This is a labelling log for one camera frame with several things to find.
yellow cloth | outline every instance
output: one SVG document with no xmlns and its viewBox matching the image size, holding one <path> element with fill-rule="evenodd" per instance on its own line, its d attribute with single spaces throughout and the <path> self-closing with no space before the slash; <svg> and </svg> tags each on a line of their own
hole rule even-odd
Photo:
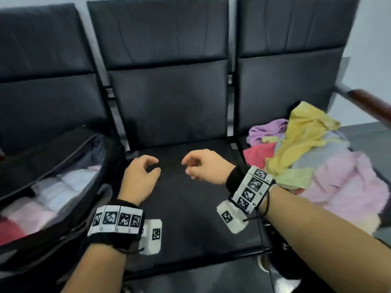
<svg viewBox="0 0 391 293">
<path fill-rule="evenodd" d="M 262 137 L 262 142 L 263 143 L 274 143 L 274 142 L 277 142 L 277 141 L 278 141 L 278 137 L 271 137 L 271 136 Z"/>
<path fill-rule="evenodd" d="M 281 175 L 275 177 L 276 183 L 286 189 L 307 189 L 311 184 L 314 171 L 315 169 L 311 167 L 287 169 Z"/>
<path fill-rule="evenodd" d="M 266 172 L 274 177 L 297 161 L 312 147 L 324 146 L 322 139 L 328 130 L 336 130 L 340 123 L 330 118 L 322 110 L 301 102 L 289 118 L 285 139 L 272 158 L 266 158 Z"/>
</svg>

floor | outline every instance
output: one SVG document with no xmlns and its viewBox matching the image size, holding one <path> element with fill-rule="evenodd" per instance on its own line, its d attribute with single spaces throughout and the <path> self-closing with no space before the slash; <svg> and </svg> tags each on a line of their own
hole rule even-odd
<svg viewBox="0 0 391 293">
<path fill-rule="evenodd" d="M 355 151 L 367 154 L 375 168 L 391 181 L 391 130 L 379 124 L 341 128 Z M 391 229 L 377 233 L 379 238 L 391 244 Z M 182 271 L 129 283 L 133 292 L 144 293 L 272 293 L 278 274 L 262 271 L 256 258 L 246 258 L 220 265 Z"/>
</svg>

qr-like code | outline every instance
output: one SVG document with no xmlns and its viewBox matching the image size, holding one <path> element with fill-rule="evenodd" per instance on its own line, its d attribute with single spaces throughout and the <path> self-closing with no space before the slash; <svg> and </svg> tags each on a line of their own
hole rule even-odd
<svg viewBox="0 0 391 293">
<path fill-rule="evenodd" d="M 261 188 L 262 186 L 262 182 L 259 181 L 258 179 L 256 178 L 251 178 L 250 182 L 248 182 L 247 186 L 249 188 L 251 188 L 252 190 L 254 190 L 255 192 L 258 192 L 259 189 Z"/>
<path fill-rule="evenodd" d="M 260 177 L 261 179 L 265 179 L 267 176 L 267 172 L 262 171 L 261 169 L 257 169 L 254 173 L 255 176 Z"/>
<path fill-rule="evenodd" d="M 120 218 L 118 219 L 118 226 L 129 226 L 130 216 L 130 214 L 120 213 Z"/>
<path fill-rule="evenodd" d="M 225 211 L 221 214 L 222 218 L 224 219 L 225 223 L 229 223 L 233 220 L 231 214 L 228 211 Z"/>
<path fill-rule="evenodd" d="M 118 212 L 105 212 L 102 224 L 115 224 Z"/>
<path fill-rule="evenodd" d="M 238 205 L 241 206 L 244 210 L 246 210 L 249 203 L 245 201 L 242 197 L 239 197 Z"/>
<path fill-rule="evenodd" d="M 95 214 L 94 222 L 92 223 L 92 226 L 98 226 L 101 217 L 102 217 L 102 213 L 97 213 L 97 214 Z"/>
<path fill-rule="evenodd" d="M 255 196 L 255 193 L 252 192 L 250 189 L 246 188 L 243 193 L 242 193 L 242 197 L 244 197 L 245 199 L 247 199 L 249 202 L 252 202 L 253 198 Z"/>
<path fill-rule="evenodd" d="M 132 222 L 130 223 L 130 227 L 139 227 L 141 221 L 141 216 L 133 215 Z"/>
<path fill-rule="evenodd" d="M 160 228 L 152 229 L 152 240 L 160 239 Z"/>
</svg>

gray cloth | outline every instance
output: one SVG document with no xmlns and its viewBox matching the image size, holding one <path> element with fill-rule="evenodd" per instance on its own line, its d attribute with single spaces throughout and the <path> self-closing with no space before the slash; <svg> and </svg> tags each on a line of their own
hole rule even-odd
<svg viewBox="0 0 391 293">
<path fill-rule="evenodd" d="M 277 141 L 275 153 L 281 146 L 281 141 L 285 138 L 283 134 Z M 294 164 L 291 165 L 292 169 L 302 169 L 306 167 L 318 168 L 329 157 L 341 153 L 350 147 L 350 142 L 347 140 L 344 134 L 338 131 L 328 131 L 322 137 L 324 140 L 329 141 L 322 147 L 314 147 L 310 151 L 303 154 L 302 157 Z"/>
</svg>

clothes pile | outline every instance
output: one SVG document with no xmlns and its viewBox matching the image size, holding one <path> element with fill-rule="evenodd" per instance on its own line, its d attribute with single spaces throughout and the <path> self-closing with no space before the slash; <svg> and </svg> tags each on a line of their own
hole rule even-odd
<svg viewBox="0 0 391 293">
<path fill-rule="evenodd" d="M 22 197 L 0 212 L 0 245 L 5 245 L 52 225 L 54 219 L 94 179 L 101 166 L 90 166 L 47 177 L 31 186 L 34 197 Z"/>
<path fill-rule="evenodd" d="M 252 127 L 246 162 L 272 174 L 279 186 L 372 234 L 389 197 L 369 158 L 351 152 L 340 123 L 301 102 L 289 120 Z"/>
</svg>

